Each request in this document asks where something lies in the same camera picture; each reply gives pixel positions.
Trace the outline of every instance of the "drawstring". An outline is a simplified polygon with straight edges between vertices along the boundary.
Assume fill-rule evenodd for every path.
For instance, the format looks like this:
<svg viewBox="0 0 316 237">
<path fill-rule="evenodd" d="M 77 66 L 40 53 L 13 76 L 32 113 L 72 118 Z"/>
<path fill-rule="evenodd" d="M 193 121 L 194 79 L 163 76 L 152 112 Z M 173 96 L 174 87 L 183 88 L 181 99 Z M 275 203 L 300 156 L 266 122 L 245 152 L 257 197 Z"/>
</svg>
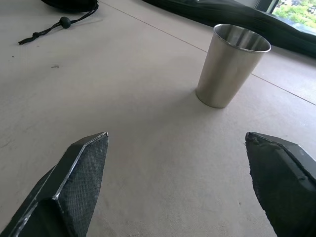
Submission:
<svg viewBox="0 0 316 237">
<path fill-rule="evenodd" d="M 67 28 L 70 27 L 71 24 L 76 23 L 78 21 L 81 21 L 81 20 L 87 18 L 88 16 L 91 16 L 94 12 L 96 12 L 98 7 L 99 7 L 99 5 L 96 4 L 95 8 L 92 11 L 88 12 L 87 14 L 85 14 L 84 16 L 82 16 L 81 18 L 79 18 L 77 20 L 72 20 L 71 21 L 68 17 L 63 16 L 62 18 L 60 18 L 59 22 L 54 24 L 52 27 L 50 27 L 50 28 L 48 28 L 48 29 L 46 29 L 44 31 L 41 31 L 41 32 L 34 32 L 32 34 L 32 37 L 26 38 L 24 40 L 21 40 L 19 42 L 19 44 L 22 45 L 22 44 L 25 44 L 25 43 L 32 42 L 32 41 L 36 40 L 38 37 L 46 35 L 48 32 L 50 32 L 52 29 L 54 29 L 54 28 L 56 28 L 58 26 L 62 26 L 63 28 L 67 29 Z"/>
</svg>

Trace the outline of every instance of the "metal cup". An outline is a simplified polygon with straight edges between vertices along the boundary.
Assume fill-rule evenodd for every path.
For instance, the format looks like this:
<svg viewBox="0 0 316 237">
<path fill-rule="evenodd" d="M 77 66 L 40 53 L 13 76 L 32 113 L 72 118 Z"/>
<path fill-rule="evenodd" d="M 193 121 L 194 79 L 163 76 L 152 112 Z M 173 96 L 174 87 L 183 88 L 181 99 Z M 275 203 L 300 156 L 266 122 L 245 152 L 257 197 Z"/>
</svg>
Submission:
<svg viewBox="0 0 316 237">
<path fill-rule="evenodd" d="M 197 85 L 197 97 L 208 106 L 226 107 L 270 49 L 269 42 L 253 31 L 216 25 Z"/>
</svg>

